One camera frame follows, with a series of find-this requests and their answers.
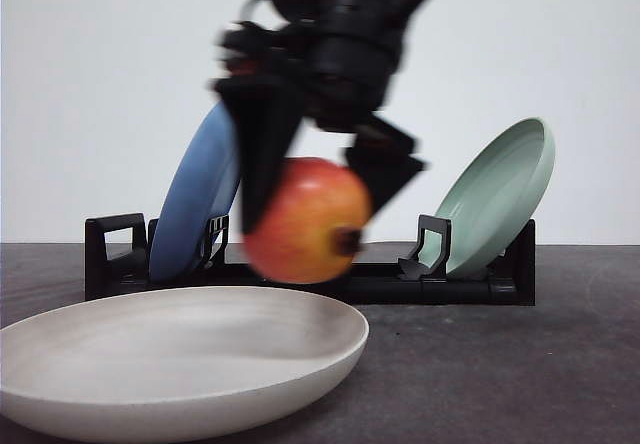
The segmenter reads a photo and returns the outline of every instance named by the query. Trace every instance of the light green plate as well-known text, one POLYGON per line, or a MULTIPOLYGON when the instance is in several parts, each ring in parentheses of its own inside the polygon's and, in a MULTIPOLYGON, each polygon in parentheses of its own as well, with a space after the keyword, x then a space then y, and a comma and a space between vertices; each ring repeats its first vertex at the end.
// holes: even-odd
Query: light green plate
MULTIPOLYGON (((542 199, 554 160, 553 136, 538 119, 510 127, 474 159, 435 214, 451 220, 447 276, 483 271, 516 238, 542 199)), ((419 254, 426 265, 440 254, 434 237, 419 254)))

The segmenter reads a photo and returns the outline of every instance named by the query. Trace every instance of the dish rack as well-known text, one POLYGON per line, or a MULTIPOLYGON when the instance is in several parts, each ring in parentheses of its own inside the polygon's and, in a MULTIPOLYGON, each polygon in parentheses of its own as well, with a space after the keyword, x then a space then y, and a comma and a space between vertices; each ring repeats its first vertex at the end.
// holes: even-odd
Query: dish rack
POLYGON ((348 304, 489 304, 535 305, 535 222, 529 220, 513 242, 486 266, 481 276, 448 279, 451 220, 420 215, 415 246, 395 262, 356 262, 342 276, 320 284, 291 285, 257 275, 246 262, 227 262, 229 216, 209 219, 202 259, 190 272, 152 282, 149 255, 158 220, 142 214, 85 221, 85 300, 157 289, 191 286, 250 285, 313 292, 348 304), (130 252, 109 258, 105 234, 132 229, 130 252), (440 254, 431 266, 418 260, 429 234, 440 235, 440 254), (220 244, 215 240, 221 235, 220 244))

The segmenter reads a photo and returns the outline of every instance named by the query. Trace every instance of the apple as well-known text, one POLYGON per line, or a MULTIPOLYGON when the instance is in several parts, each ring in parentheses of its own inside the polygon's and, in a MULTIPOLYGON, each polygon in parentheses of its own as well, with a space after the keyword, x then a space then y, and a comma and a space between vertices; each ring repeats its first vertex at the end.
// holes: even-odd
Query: apple
POLYGON ((371 218, 369 192, 349 168, 314 157, 286 159, 260 222, 244 236, 251 267, 277 282, 310 284, 349 269, 371 218))

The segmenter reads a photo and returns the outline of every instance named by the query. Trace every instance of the white wall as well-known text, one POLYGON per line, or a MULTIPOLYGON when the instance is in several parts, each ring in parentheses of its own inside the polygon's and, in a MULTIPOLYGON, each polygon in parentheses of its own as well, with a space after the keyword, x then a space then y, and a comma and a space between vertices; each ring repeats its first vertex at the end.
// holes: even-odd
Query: white wall
MULTIPOLYGON (((87 217, 157 216, 215 101, 213 42, 242 2, 3 0, 3 241, 80 242, 87 217)), ((423 6, 384 115, 420 136, 433 168, 368 238, 413 239, 416 216, 493 137, 539 116, 558 148, 540 242, 640 244, 639 11, 640 0, 423 6)), ((276 22, 266 7, 258 17, 276 22)), ((307 128, 293 154, 337 158, 345 142, 307 128)))

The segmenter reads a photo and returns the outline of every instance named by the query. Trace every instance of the white plate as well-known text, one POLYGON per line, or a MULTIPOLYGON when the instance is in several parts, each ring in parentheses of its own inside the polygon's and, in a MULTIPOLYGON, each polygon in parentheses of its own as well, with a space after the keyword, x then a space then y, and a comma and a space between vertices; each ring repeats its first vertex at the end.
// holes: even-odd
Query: white plate
POLYGON ((88 442, 175 442, 248 429, 320 398, 369 326, 300 291, 200 287, 129 294, 0 331, 2 414, 88 442))

